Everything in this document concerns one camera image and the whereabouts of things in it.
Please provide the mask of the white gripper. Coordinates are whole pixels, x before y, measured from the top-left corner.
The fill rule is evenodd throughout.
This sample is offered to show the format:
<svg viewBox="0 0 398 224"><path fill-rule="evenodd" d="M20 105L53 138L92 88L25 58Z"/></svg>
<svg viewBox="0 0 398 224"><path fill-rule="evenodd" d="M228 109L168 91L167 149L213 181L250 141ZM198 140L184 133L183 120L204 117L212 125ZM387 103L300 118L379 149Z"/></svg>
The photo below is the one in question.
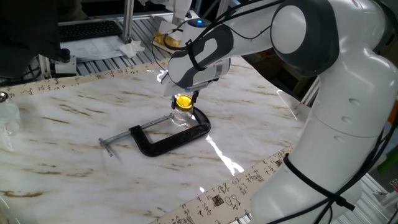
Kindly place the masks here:
<svg viewBox="0 0 398 224"><path fill-rule="evenodd" d="M199 90L201 89L199 86L192 86L188 88L179 87L175 84L171 79L168 73L166 73L162 79L161 84L164 86L164 96L173 96L171 97L171 108L174 110L177 105L177 99L175 95L190 93L193 92L192 101L195 104L197 102L197 98L199 96Z"/></svg>

